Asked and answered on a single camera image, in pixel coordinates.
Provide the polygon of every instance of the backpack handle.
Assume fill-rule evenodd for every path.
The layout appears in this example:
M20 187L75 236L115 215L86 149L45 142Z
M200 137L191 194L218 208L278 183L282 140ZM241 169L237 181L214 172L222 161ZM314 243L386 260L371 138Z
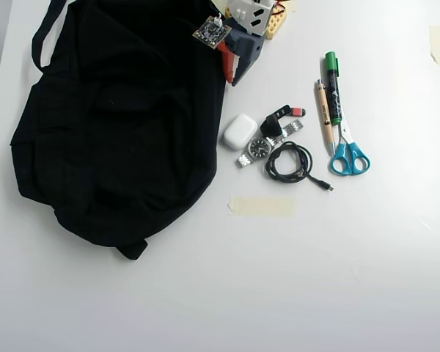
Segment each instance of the backpack handle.
M44 40L51 31L54 23L57 21L57 18L59 18L60 14L62 13L66 3L67 0L51 0L43 22L41 23L39 29L32 38L32 61L41 72L43 72L43 66L41 65L41 55L43 54Z

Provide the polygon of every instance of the circuit board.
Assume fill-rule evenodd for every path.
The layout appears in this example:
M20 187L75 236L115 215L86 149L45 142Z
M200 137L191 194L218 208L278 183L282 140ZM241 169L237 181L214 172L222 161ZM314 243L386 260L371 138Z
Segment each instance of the circuit board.
M216 49L231 30L231 27L224 25L220 18L210 16L192 36L212 49Z

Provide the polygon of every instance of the watch face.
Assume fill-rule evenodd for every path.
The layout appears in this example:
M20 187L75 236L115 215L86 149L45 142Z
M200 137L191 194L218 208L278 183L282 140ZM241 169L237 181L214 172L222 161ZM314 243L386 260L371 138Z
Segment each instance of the watch face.
M249 144L249 154L258 159L266 158L271 149L271 145L265 139L255 139Z

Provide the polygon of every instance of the blue scissors handle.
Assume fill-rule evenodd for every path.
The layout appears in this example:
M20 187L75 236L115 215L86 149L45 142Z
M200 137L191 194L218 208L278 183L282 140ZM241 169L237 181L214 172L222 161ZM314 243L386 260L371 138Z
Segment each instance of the blue scissors handle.
M364 164L363 169L356 166L356 161L361 160ZM343 169L339 171L335 167L335 163L342 162ZM347 145L340 143L336 150L336 155L331 160L331 169L341 176L360 175L367 172L370 168L370 159L360 150L359 146L354 142Z

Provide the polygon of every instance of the grey plastic part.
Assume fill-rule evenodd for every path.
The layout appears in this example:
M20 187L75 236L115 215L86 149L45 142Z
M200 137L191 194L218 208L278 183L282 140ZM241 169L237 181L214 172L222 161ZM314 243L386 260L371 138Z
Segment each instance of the grey plastic part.
M265 36L260 37L255 34L249 34L234 18L228 18L224 21L224 24L232 28L232 31L225 38L225 44L228 50L240 57L232 82L232 85L236 86L259 58Z

